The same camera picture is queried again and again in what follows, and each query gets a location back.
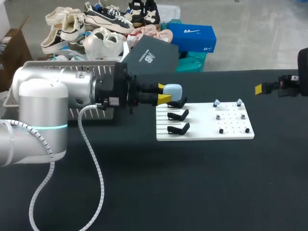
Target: pink sneaker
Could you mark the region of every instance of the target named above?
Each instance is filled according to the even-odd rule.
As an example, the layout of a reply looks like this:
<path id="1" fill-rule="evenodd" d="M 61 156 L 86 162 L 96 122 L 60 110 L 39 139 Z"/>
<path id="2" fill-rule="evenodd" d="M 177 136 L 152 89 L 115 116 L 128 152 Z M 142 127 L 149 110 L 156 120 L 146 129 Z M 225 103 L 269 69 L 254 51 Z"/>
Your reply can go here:
<path id="1" fill-rule="evenodd" d="M 135 29 L 130 35 L 127 37 L 128 41 L 128 46 L 133 47 L 139 42 L 141 37 L 143 35 L 147 35 L 150 32 L 155 32 L 156 31 L 156 26 L 155 25 L 147 25 L 143 27 L 139 27 Z"/>
<path id="2" fill-rule="evenodd" d="M 146 35 L 165 41 L 165 42 L 171 42 L 173 39 L 173 33 L 171 30 L 162 30 L 161 32 L 158 31 L 150 31 L 149 33 L 147 33 Z"/>
<path id="3" fill-rule="evenodd" d="M 135 29 L 130 35 L 147 34 L 150 31 L 156 31 L 156 27 L 154 25 L 142 26 Z"/>

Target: black device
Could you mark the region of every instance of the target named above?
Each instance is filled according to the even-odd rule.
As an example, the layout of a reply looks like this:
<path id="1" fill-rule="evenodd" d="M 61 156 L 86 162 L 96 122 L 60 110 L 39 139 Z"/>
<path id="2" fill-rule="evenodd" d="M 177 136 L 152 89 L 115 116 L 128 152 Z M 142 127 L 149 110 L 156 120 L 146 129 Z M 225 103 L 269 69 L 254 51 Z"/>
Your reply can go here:
<path id="1" fill-rule="evenodd" d="M 297 56 L 298 76 L 284 75 L 276 82 L 264 82 L 256 86 L 256 95 L 270 94 L 278 90 L 278 96 L 292 96 L 298 94 L 308 96 L 308 48 L 302 49 Z"/>
<path id="2" fill-rule="evenodd" d="M 153 106 L 172 102 L 172 95 L 164 93 L 165 86 L 160 83 L 140 84 L 136 75 L 128 73 L 127 63 L 116 63 L 114 74 L 106 74 L 97 78 L 95 83 L 95 102 L 101 109 L 107 107 L 129 107 L 131 113 L 139 103 Z"/>

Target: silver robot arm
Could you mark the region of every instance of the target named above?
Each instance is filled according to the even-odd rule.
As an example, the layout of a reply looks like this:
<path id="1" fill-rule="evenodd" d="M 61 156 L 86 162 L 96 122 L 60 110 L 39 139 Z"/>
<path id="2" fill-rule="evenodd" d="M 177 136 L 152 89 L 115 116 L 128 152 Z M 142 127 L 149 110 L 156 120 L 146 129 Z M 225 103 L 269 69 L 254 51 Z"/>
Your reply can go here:
<path id="1" fill-rule="evenodd" d="M 21 67 L 12 83 L 19 103 L 19 121 L 37 130 L 50 145 L 55 160 L 59 160 L 66 153 L 68 108 L 97 104 L 103 110 L 128 106 L 133 112 L 139 103 L 156 106 L 181 99 L 180 85 L 139 84 L 126 70 L 125 64 L 118 63 L 114 75 L 99 79 L 93 72 Z M 0 126 L 0 166 L 50 162 L 36 137 L 18 126 L 13 130 L 12 141 L 8 128 Z"/>

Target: shoebox lid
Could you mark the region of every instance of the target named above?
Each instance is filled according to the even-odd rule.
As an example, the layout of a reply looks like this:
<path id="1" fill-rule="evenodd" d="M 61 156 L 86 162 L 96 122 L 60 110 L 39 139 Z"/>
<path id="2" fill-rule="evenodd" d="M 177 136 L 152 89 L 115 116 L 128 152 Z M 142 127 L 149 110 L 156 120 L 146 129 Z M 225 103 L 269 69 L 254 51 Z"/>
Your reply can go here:
<path id="1" fill-rule="evenodd" d="M 179 47 L 179 51 L 194 51 L 213 53 L 216 46 L 216 36 L 212 26 L 168 24 L 173 33 L 172 44 Z"/>
<path id="2" fill-rule="evenodd" d="M 179 49 L 176 45 L 144 35 L 122 62 L 127 63 L 132 75 L 171 73 L 179 64 Z"/>

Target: black sneaker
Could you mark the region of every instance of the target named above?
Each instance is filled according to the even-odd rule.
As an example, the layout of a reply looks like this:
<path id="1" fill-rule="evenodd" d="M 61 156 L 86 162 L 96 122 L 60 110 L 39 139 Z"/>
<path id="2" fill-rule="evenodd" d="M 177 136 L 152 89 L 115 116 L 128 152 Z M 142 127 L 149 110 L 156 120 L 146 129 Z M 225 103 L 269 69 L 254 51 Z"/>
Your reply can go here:
<path id="1" fill-rule="evenodd" d="M 111 5 L 111 4 L 110 4 L 110 5 L 106 5 L 107 2 L 108 2 L 108 1 L 106 1 L 106 0 L 100 0 L 99 3 L 98 3 L 98 5 L 99 5 L 101 8 L 105 7 L 105 8 L 107 8 L 107 9 L 109 9 L 109 10 L 114 9 L 114 10 L 115 10 L 115 15 L 123 16 L 123 17 L 125 17 L 127 20 L 129 20 L 129 21 L 131 22 L 132 18 L 131 18 L 131 15 L 130 15 L 129 13 L 122 12 L 122 11 L 120 10 L 120 7 L 118 7 L 118 6 L 114 6 L 114 5 Z"/>
<path id="2" fill-rule="evenodd" d="M 160 28 L 160 17 L 157 5 L 154 0 L 147 0 L 144 7 L 145 17 L 144 21 L 147 25 L 155 25 L 157 29 Z"/>
<path id="3" fill-rule="evenodd" d="M 117 15 L 114 9 L 101 7 L 94 9 L 89 2 L 85 3 L 86 25 L 104 27 L 120 34 L 130 34 L 135 29 L 125 17 Z"/>
<path id="4" fill-rule="evenodd" d="M 130 15 L 132 16 L 131 22 L 135 28 L 143 26 L 144 22 L 144 3 L 141 0 L 133 0 L 128 3 L 130 9 Z"/>
<path id="5" fill-rule="evenodd" d="M 54 54 L 68 45 L 68 41 L 61 38 L 61 32 L 62 30 L 56 26 L 51 27 L 48 37 L 41 43 L 44 54 Z"/>

